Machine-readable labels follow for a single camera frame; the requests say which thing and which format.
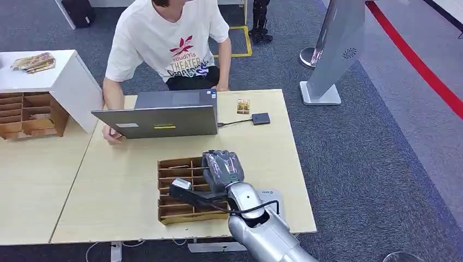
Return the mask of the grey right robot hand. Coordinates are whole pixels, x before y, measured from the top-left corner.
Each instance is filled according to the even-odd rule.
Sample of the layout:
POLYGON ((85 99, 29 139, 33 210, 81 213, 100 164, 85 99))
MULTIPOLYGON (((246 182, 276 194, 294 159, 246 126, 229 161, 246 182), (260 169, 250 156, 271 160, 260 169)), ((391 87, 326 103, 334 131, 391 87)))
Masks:
POLYGON ((203 178, 214 193, 222 193, 232 183, 243 182, 244 170, 235 152, 209 150, 201 158, 203 178))

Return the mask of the person's right hand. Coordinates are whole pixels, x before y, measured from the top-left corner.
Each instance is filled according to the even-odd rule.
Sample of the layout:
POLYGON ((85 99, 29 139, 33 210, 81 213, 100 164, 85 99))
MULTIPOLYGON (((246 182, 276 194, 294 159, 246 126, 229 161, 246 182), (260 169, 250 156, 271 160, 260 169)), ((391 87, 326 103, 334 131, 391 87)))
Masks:
POLYGON ((126 137, 108 125, 103 125, 102 128, 103 138, 109 145, 117 145, 126 140, 126 137))

